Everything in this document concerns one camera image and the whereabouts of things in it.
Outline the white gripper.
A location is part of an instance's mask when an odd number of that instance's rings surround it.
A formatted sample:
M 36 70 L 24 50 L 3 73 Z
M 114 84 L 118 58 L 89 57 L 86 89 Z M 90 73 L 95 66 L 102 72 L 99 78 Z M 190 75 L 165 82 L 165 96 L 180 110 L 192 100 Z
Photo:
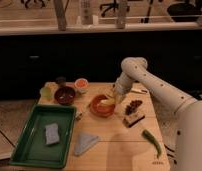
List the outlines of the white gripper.
M 120 104 L 125 99 L 125 94 L 129 93 L 133 85 L 133 81 L 127 76 L 120 76 L 116 82 L 114 91 L 117 93 L 114 95 L 116 104 Z

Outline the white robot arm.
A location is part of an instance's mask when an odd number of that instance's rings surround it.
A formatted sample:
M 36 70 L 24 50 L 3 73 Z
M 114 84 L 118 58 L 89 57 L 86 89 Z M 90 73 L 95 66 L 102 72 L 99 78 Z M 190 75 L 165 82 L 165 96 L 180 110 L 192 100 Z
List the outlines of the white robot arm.
M 162 104 L 179 116 L 176 137 L 176 161 L 173 171 L 202 171 L 202 100 L 174 87 L 147 71 L 143 57 L 127 57 L 121 62 L 122 73 L 115 92 L 125 95 L 133 83 L 142 83 Z

